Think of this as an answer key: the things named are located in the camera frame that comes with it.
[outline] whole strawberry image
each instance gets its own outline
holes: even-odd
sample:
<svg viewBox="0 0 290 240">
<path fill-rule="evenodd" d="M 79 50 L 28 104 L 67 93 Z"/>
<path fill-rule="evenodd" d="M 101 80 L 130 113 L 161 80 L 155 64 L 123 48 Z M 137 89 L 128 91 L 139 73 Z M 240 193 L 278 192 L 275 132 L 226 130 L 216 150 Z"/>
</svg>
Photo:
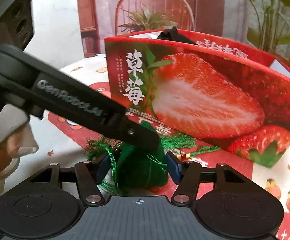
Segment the whole strawberry image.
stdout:
<svg viewBox="0 0 290 240">
<path fill-rule="evenodd" d="M 236 139 L 229 152 L 272 167 L 290 146 L 290 132 L 277 125 L 265 125 L 254 133 Z"/>
<path fill-rule="evenodd" d="M 168 55 L 158 67 L 153 110 L 159 121 L 196 138 L 231 138 L 264 122 L 258 101 L 191 53 Z"/>
</svg>

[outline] red wooden chair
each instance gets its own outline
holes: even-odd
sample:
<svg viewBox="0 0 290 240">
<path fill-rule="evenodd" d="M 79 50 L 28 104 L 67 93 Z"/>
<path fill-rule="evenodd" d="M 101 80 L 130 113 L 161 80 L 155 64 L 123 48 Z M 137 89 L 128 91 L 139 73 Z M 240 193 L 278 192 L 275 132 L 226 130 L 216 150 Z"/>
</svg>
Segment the red wooden chair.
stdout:
<svg viewBox="0 0 290 240">
<path fill-rule="evenodd" d="M 124 28 L 119 26 L 131 23 L 131 19 L 128 18 L 129 12 L 141 12 L 141 4 L 151 12 L 170 16 L 179 29 L 194 29 L 193 12 L 186 0 L 119 0 L 115 12 L 115 35 L 125 33 Z"/>
</svg>

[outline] human hand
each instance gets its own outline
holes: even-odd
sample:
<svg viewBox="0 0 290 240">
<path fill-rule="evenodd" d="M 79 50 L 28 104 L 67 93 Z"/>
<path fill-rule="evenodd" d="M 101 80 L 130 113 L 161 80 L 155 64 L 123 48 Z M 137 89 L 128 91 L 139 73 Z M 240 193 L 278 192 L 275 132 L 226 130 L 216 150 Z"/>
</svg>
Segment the human hand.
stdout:
<svg viewBox="0 0 290 240">
<path fill-rule="evenodd" d="M 21 142 L 21 133 L 12 134 L 7 141 L 0 144 L 0 172 L 12 162 L 18 152 Z"/>
</svg>

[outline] crosshair mark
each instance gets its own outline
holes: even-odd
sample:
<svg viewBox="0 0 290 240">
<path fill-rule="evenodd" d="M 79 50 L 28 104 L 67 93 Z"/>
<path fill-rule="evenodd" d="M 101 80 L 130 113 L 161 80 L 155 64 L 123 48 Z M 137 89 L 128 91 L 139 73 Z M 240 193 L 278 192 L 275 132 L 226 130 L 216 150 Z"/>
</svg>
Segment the crosshair mark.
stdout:
<svg viewBox="0 0 290 240">
<path fill-rule="evenodd" d="M 143 204 L 143 203 L 146 202 L 146 201 L 144 201 L 144 200 L 142 200 L 142 199 L 138 199 L 138 200 L 136 200 L 136 201 L 134 201 L 134 202 L 136 202 L 138 205 L 141 205 L 141 204 Z"/>
</svg>

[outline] red cardboard box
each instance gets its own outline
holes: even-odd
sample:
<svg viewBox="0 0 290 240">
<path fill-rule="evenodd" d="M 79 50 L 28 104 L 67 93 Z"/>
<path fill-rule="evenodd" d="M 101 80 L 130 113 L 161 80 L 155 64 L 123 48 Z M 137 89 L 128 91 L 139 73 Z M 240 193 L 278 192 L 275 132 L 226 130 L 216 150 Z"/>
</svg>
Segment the red cardboard box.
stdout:
<svg viewBox="0 0 290 240">
<path fill-rule="evenodd" d="M 197 46 L 151 39 L 152 32 L 105 39 L 112 99 L 272 167 L 290 145 L 290 69 L 232 40 L 179 31 Z"/>
</svg>

